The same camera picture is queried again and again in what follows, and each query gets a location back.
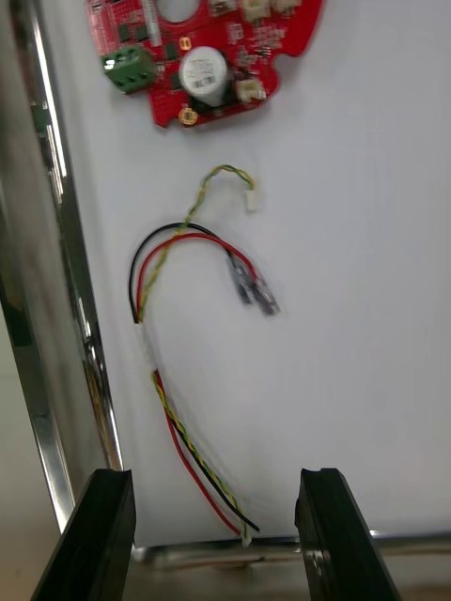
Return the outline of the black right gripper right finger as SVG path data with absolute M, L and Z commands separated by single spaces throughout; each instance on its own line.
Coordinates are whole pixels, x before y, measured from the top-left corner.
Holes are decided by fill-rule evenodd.
M 400 598 L 339 470 L 301 471 L 295 526 L 312 600 Z

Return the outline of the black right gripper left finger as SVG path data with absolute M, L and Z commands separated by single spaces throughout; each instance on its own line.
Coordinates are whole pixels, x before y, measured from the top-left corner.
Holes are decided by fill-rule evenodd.
M 34 591 L 34 600 L 120 600 L 136 509 L 129 470 L 95 470 Z

